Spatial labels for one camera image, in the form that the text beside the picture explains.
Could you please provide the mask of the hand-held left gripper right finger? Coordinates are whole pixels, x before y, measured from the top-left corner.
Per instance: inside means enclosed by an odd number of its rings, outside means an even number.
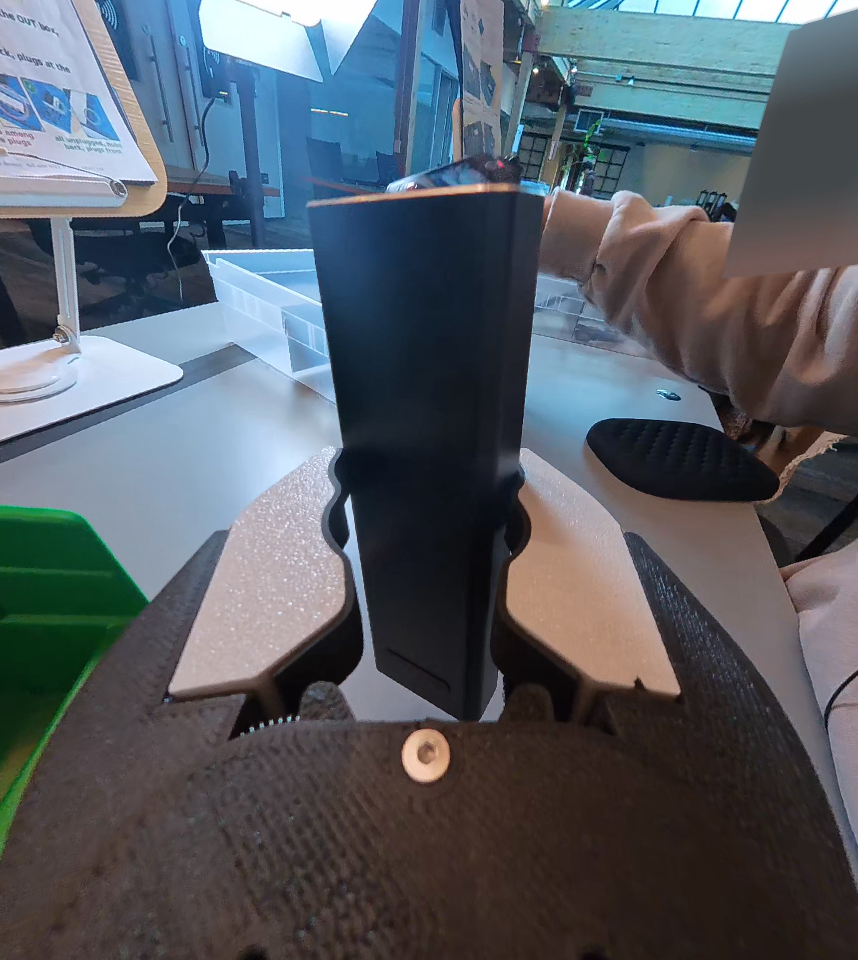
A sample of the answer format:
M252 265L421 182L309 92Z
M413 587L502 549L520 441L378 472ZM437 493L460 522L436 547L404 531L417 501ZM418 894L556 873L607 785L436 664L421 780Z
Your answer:
M589 491L528 448L507 534L490 649L508 700L541 688L584 722L605 694L681 695L624 530Z

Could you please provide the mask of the black tower usb hub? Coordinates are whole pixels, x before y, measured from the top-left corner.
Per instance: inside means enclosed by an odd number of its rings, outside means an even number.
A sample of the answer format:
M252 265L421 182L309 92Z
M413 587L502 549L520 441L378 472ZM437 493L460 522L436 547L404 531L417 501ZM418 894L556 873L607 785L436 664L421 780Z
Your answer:
M376 666L461 721L496 686L542 215L515 184L308 207Z

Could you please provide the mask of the clipboard with instruction sheet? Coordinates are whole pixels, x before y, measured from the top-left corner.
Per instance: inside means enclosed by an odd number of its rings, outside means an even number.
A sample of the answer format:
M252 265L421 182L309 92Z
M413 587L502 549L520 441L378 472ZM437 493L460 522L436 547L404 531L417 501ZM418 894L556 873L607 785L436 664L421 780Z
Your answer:
M0 208L115 208L157 182L73 2L0 2Z

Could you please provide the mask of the white document stand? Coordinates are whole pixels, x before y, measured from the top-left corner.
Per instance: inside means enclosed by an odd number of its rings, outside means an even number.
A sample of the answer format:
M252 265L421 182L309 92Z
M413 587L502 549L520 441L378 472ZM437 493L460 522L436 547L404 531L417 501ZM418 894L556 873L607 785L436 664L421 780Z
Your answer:
M116 207L0 207L0 221L32 221L48 228L57 295L54 331L35 342L23 332L2 332L0 444L177 383L179 366L133 347L81 331L73 221L140 218L166 197L159 151L95 2L73 2L111 89L157 182L128 186Z

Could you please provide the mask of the green plastic bin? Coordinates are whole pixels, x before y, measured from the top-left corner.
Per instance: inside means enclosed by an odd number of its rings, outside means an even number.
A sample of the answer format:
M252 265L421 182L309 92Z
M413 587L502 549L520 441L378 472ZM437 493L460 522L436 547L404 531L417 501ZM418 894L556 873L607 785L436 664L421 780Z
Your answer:
M0 858L55 725L145 606L84 518L0 506Z

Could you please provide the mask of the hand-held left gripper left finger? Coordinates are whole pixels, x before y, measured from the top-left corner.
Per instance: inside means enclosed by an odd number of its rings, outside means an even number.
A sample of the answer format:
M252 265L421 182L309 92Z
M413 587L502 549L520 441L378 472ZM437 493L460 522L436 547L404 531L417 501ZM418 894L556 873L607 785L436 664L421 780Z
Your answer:
M345 546L340 450L325 448L231 525L168 694L241 693L294 715L312 684L343 683L363 656L363 618Z

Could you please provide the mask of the person's right forearm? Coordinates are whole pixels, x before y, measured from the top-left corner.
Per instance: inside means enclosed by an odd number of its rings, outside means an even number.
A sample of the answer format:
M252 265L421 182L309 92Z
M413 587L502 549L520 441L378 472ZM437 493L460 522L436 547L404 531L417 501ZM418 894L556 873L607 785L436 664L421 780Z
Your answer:
M858 265L725 278L731 233L696 206L555 190L540 270L753 421L858 439Z

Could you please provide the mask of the black textured wrist rest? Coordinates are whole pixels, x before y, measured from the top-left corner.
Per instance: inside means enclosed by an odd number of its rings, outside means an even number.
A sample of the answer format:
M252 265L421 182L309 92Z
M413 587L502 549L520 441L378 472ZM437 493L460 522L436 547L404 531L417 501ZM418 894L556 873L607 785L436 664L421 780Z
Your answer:
M780 490L777 473L703 424L611 417L588 430L586 444L613 476L652 497L757 503Z

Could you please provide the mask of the wooden poster board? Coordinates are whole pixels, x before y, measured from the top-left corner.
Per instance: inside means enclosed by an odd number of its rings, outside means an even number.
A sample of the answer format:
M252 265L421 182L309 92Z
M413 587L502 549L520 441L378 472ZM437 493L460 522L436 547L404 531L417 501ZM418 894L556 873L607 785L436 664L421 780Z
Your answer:
M461 151L502 151L504 16L502 1L459 1Z

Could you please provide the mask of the clear plastic compartment bin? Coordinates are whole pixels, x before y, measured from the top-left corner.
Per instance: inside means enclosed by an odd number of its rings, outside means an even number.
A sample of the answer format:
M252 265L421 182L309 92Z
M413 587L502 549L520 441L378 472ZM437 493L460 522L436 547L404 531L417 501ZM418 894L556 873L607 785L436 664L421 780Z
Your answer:
M532 334L607 350L630 347L579 292L576 282L540 273L536 280Z

